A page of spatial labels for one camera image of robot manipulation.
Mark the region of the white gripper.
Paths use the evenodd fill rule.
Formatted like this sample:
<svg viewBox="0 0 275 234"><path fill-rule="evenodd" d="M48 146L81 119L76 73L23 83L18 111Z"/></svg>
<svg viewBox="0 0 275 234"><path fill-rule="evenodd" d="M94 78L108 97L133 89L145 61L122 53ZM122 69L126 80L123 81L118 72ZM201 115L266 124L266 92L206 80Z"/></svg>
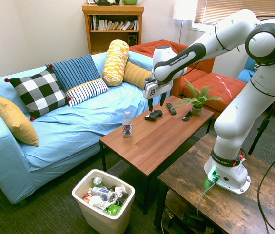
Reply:
<svg viewBox="0 0 275 234"><path fill-rule="evenodd" d="M150 112L153 110L153 98L161 95L160 106L163 106L166 99L166 94L172 89L172 86L172 81L166 84L159 84L158 81L152 77L145 79L143 97L148 99L148 107Z"/></svg>

